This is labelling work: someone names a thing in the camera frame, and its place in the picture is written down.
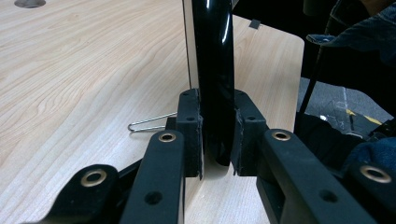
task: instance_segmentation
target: round metal object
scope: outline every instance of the round metal object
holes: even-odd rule
[[[363,165],[361,167],[361,173],[367,178],[374,180],[375,182],[387,184],[392,181],[390,175],[385,171],[370,165]]]
[[[162,142],[173,142],[176,139],[176,136],[173,133],[163,133],[159,137],[160,141]]]
[[[92,175],[98,175],[98,177],[90,180],[90,177],[92,177]],[[102,169],[91,170],[81,178],[81,185],[86,188],[94,187],[100,185],[103,181],[105,181],[106,177],[107,173]]]
[[[272,136],[279,141],[289,141],[290,140],[290,135],[288,133],[283,133],[283,132],[273,132]]]

